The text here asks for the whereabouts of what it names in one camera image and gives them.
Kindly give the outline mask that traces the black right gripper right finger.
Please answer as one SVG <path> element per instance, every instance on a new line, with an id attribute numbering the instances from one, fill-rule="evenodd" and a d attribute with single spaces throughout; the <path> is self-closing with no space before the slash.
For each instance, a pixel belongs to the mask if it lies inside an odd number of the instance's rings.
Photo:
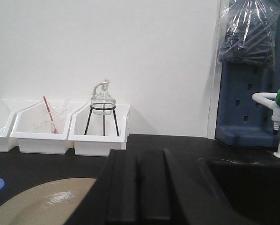
<path id="1" fill-rule="evenodd" d="M 169 150 L 148 149 L 140 160 L 144 225 L 252 225 L 187 175 Z"/>

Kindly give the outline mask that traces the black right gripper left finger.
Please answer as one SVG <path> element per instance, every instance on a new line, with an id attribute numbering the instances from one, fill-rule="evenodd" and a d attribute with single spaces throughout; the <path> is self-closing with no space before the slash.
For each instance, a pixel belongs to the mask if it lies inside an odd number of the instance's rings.
<path id="1" fill-rule="evenodd" d="M 137 159 L 111 150 L 102 172 L 71 214 L 71 225 L 137 224 Z"/>

